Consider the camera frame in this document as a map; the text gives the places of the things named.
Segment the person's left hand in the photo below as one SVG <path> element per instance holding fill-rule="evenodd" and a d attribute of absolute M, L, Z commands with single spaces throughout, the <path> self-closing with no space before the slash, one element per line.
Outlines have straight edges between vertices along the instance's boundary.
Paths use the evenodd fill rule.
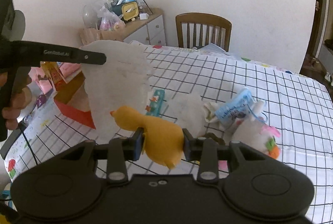
<path fill-rule="evenodd" d="M 26 86 L 18 94 L 11 97 L 11 102 L 8 107 L 4 107 L 1 111 L 5 119 L 5 126 L 8 130 L 15 130 L 18 126 L 17 118 L 20 116 L 21 110 L 25 109 L 32 100 L 32 92 L 28 85 L 32 79 L 27 76 Z"/>

